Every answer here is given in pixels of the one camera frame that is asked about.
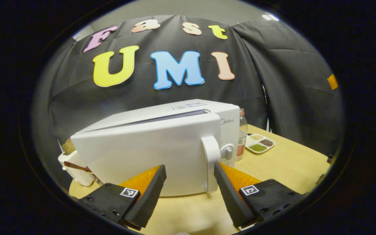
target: yellow letter u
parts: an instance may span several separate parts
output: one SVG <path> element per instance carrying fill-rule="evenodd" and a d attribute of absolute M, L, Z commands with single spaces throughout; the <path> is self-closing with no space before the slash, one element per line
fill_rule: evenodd
<path fill-rule="evenodd" d="M 95 63 L 95 84 L 98 86 L 107 87 L 120 84 L 127 80 L 134 71 L 134 53 L 138 49 L 139 46 L 127 46 L 119 51 L 123 54 L 123 69 L 116 74 L 110 74 L 108 72 L 109 59 L 114 55 L 114 52 L 105 52 L 94 57 L 92 61 Z"/>

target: letter cutout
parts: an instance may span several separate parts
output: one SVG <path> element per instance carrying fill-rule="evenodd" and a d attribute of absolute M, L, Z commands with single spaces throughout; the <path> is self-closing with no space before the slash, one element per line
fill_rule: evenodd
<path fill-rule="evenodd" d="M 146 20 L 135 24 L 134 28 L 132 29 L 132 32 L 138 33 L 145 31 L 146 29 L 155 29 L 158 27 L 160 27 L 160 24 L 158 24 L 158 20 Z"/>
<path fill-rule="evenodd" d="M 230 66 L 228 65 L 228 55 L 224 52 L 212 52 L 211 55 L 215 57 L 218 64 L 218 69 L 220 70 L 218 78 L 221 80 L 234 79 L 234 74 L 231 72 Z"/>
<path fill-rule="evenodd" d="M 186 33 L 194 34 L 194 35 L 201 35 L 200 27 L 197 24 L 190 23 L 190 22 L 183 22 L 182 23 L 182 30 L 184 30 Z"/>
<path fill-rule="evenodd" d="M 187 85 L 199 85 L 205 82 L 198 64 L 198 58 L 200 57 L 198 52 L 185 52 L 179 63 L 169 52 L 153 52 L 150 56 L 156 61 L 158 81 L 153 87 L 157 90 L 172 86 L 172 82 L 167 79 L 167 73 L 170 74 L 178 86 L 182 84 L 185 71 L 187 72 L 187 78 L 185 79 Z"/>
<path fill-rule="evenodd" d="M 92 50 L 96 48 L 97 46 L 101 45 L 100 40 L 105 40 L 109 36 L 110 31 L 114 31 L 116 29 L 117 29 L 117 26 L 114 26 L 106 30 L 100 31 L 98 33 L 94 33 L 88 46 L 84 49 L 84 52 Z"/>
<path fill-rule="evenodd" d="M 209 28 L 213 30 L 214 36 L 218 37 L 219 39 L 227 39 L 227 36 L 222 34 L 222 32 L 225 32 L 225 30 L 220 28 L 220 26 L 210 25 Z"/>
<path fill-rule="evenodd" d="M 105 52 L 92 60 L 94 65 L 94 82 L 97 86 L 107 87 L 120 84 L 127 80 L 134 71 L 134 54 L 139 46 L 127 46 L 119 52 L 123 54 L 123 68 L 116 74 L 108 72 L 109 59 L 114 52 Z"/>

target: table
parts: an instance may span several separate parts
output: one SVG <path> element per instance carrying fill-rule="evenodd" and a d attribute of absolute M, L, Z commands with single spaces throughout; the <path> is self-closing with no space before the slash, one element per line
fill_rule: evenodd
<path fill-rule="evenodd" d="M 259 180 L 275 179 L 298 193 L 310 192 L 330 164 L 327 156 L 294 141 L 263 129 L 248 125 L 248 133 L 261 134 L 276 142 L 270 150 L 255 154 L 245 149 L 243 159 L 234 168 Z M 81 186 L 72 180 L 69 194 L 82 198 L 99 185 Z M 220 189 L 211 194 L 161 197 L 146 228 L 139 232 L 146 235 L 174 235 L 187 232 L 191 235 L 239 232 L 227 212 Z"/>

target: spice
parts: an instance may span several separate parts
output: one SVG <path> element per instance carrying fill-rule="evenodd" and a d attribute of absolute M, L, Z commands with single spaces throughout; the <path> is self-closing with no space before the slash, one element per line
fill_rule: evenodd
<path fill-rule="evenodd" d="M 272 141 L 267 140 L 267 139 L 260 141 L 260 143 L 263 143 L 263 144 L 265 144 L 268 147 L 271 147 L 271 146 L 274 145 L 274 143 Z"/>
<path fill-rule="evenodd" d="M 267 147 L 259 145 L 259 144 L 252 145 L 249 148 L 257 152 L 262 152 L 263 150 L 267 149 Z"/>
<path fill-rule="evenodd" d="M 252 135 L 251 138 L 254 139 L 254 140 L 260 140 L 263 137 L 262 137 L 262 135 Z"/>

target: glass jar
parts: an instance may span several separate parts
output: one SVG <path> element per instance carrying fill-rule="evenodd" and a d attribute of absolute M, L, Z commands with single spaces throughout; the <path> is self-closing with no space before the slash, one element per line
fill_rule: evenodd
<path fill-rule="evenodd" d="M 243 159 L 244 146 L 246 143 L 247 122 L 244 117 L 244 109 L 240 108 L 239 144 L 237 146 L 236 162 Z"/>

